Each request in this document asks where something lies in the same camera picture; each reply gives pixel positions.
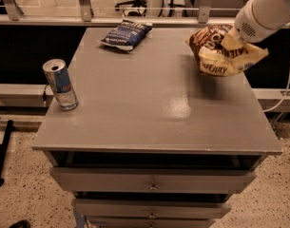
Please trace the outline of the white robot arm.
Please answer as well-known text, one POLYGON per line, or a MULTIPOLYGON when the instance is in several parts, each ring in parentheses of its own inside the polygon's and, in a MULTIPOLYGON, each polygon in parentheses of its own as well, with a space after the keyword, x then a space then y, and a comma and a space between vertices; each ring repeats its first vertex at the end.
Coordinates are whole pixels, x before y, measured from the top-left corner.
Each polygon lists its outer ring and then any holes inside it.
POLYGON ((221 45, 226 50, 258 43, 290 23, 290 0, 249 0, 238 12, 221 45))

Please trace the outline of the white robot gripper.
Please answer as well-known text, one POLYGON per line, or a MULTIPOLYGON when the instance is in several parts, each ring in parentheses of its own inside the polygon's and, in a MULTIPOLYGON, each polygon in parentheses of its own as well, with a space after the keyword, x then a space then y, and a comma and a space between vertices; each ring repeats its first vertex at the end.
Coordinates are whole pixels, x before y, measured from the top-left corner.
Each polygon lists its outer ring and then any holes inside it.
POLYGON ((270 36, 271 33, 271 29, 261 25, 255 18, 253 0, 249 0, 238 12, 234 28, 223 36, 221 45, 226 50, 235 50, 242 48, 245 41, 258 43, 270 36))

